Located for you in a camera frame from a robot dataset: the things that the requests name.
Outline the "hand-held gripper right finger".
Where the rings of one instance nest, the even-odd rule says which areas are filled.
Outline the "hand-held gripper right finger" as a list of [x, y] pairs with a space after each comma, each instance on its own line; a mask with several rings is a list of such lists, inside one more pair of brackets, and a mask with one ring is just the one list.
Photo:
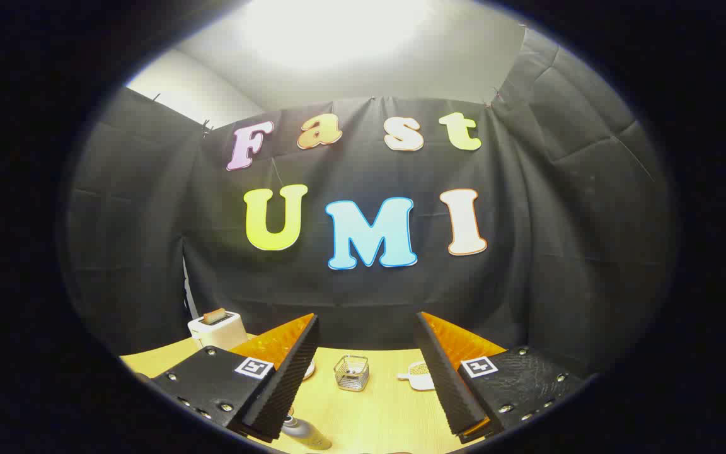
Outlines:
[[453, 436], [503, 436], [572, 399], [591, 376], [570, 360], [530, 347], [501, 347], [426, 312], [416, 313], [422, 353]]

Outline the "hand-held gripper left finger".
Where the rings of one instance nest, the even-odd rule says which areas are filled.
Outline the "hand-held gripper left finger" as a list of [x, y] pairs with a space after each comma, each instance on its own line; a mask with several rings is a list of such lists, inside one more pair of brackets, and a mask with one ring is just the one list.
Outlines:
[[308, 313], [228, 350], [203, 347], [149, 384], [201, 420], [271, 442], [319, 339], [319, 317]]

